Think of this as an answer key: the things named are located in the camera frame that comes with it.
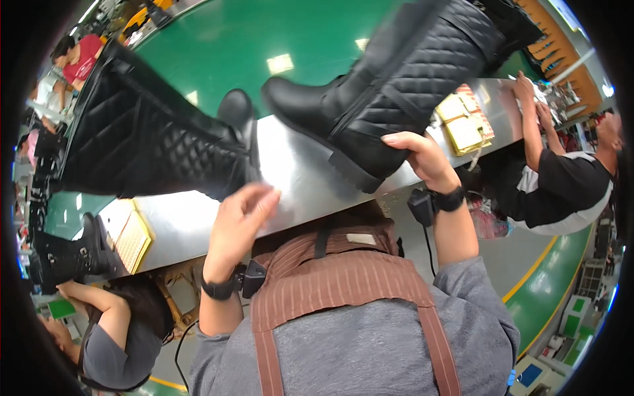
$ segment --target wooden stool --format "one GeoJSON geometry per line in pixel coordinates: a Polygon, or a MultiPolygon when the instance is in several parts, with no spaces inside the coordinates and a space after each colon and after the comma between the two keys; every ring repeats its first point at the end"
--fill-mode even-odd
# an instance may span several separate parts
{"type": "Polygon", "coordinates": [[[163,293],[163,297],[165,297],[165,300],[169,305],[169,309],[172,312],[175,339],[182,338],[187,327],[198,319],[198,310],[200,308],[200,285],[197,284],[196,281],[195,269],[200,268],[202,270],[202,266],[204,264],[205,256],[202,256],[152,271],[152,278],[163,293]],[[167,289],[168,284],[173,284],[178,279],[186,281],[191,286],[191,290],[196,301],[194,308],[185,313],[181,312],[167,289]]]}

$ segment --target boot zipper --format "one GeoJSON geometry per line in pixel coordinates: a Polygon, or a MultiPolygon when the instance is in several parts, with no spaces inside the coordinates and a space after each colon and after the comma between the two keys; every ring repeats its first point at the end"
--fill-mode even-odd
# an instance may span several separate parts
{"type": "Polygon", "coordinates": [[[370,83],[370,86],[366,88],[365,91],[359,96],[359,98],[353,103],[348,111],[346,111],[341,118],[335,124],[328,140],[331,138],[337,137],[337,135],[344,129],[344,127],[354,119],[360,112],[367,106],[370,101],[376,96],[381,87],[385,84],[385,82],[392,77],[398,68],[405,62],[407,56],[412,52],[416,45],[423,39],[429,30],[432,27],[432,23],[435,23],[438,19],[439,15],[448,7],[447,1],[439,1],[437,3],[447,3],[444,6],[437,6],[436,9],[429,10],[426,14],[427,23],[421,26],[416,34],[414,34],[407,43],[400,50],[399,54],[395,56],[392,61],[390,61],[385,68],[381,71],[381,73],[370,83]]]}
{"type": "Polygon", "coordinates": [[[172,110],[163,104],[163,102],[158,99],[153,93],[145,89],[141,84],[136,82],[132,77],[129,76],[129,73],[134,70],[134,67],[127,62],[121,60],[115,60],[113,62],[112,68],[119,78],[126,83],[129,87],[145,96],[146,98],[152,100],[155,105],[161,108],[162,111],[171,114],[172,110]]]}

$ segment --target apron strap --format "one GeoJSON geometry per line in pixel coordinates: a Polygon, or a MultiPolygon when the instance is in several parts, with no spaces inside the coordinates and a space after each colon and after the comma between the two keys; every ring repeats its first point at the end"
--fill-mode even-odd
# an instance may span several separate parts
{"type": "Polygon", "coordinates": [[[436,308],[418,307],[418,318],[427,341],[438,394],[440,396],[460,395],[460,380],[456,364],[436,308]]]}
{"type": "Polygon", "coordinates": [[[260,373],[262,396],[283,396],[280,360],[278,358],[273,330],[253,333],[256,341],[257,370],[260,373]]]}
{"type": "Polygon", "coordinates": [[[314,251],[314,259],[319,260],[326,257],[326,247],[328,246],[328,237],[330,237],[330,232],[332,229],[328,226],[328,224],[324,225],[317,232],[317,239],[315,239],[315,251],[314,251]]]}
{"type": "Polygon", "coordinates": [[[405,251],[403,250],[403,239],[402,238],[398,238],[396,240],[396,246],[398,246],[398,257],[401,257],[402,259],[405,258],[405,251]]]}

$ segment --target hand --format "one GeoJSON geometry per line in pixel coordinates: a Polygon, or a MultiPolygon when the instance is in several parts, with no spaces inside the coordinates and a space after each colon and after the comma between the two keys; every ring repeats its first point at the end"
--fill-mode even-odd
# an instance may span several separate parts
{"type": "Polygon", "coordinates": [[[70,280],[62,284],[58,284],[55,287],[60,292],[60,295],[68,300],[72,296],[72,289],[75,287],[75,285],[75,281],[70,280]]]}
{"type": "Polygon", "coordinates": [[[537,116],[540,118],[540,124],[544,129],[552,128],[553,116],[550,114],[550,107],[544,102],[535,103],[537,109],[537,116]]]}
{"type": "Polygon", "coordinates": [[[385,135],[381,139],[392,148],[412,151],[407,161],[430,190],[448,194],[461,185],[458,174],[433,139],[413,132],[385,135]]]}
{"type": "Polygon", "coordinates": [[[521,70],[517,72],[517,80],[513,86],[513,92],[522,103],[533,103],[534,101],[534,85],[521,70]]]}
{"type": "Polygon", "coordinates": [[[621,129],[623,124],[618,114],[606,113],[605,118],[597,125],[598,140],[614,150],[620,150],[623,146],[621,129]]]}
{"type": "Polygon", "coordinates": [[[266,219],[275,215],[279,201],[278,190],[251,183],[220,204],[203,267],[206,282],[222,283],[229,279],[240,259],[253,247],[258,230],[266,219]]]}
{"type": "Polygon", "coordinates": [[[44,325],[46,330],[55,340],[58,348],[62,351],[69,350],[69,347],[73,345],[73,340],[70,337],[70,332],[68,328],[64,325],[61,320],[53,319],[52,317],[44,318],[42,315],[38,314],[37,318],[44,325]]]}

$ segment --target apron label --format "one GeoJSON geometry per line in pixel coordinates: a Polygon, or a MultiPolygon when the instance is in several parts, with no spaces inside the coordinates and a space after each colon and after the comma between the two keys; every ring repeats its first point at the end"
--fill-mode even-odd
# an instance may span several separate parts
{"type": "Polygon", "coordinates": [[[348,242],[352,243],[362,243],[364,245],[376,245],[377,242],[374,240],[374,236],[371,234],[346,234],[346,238],[348,242]]]}

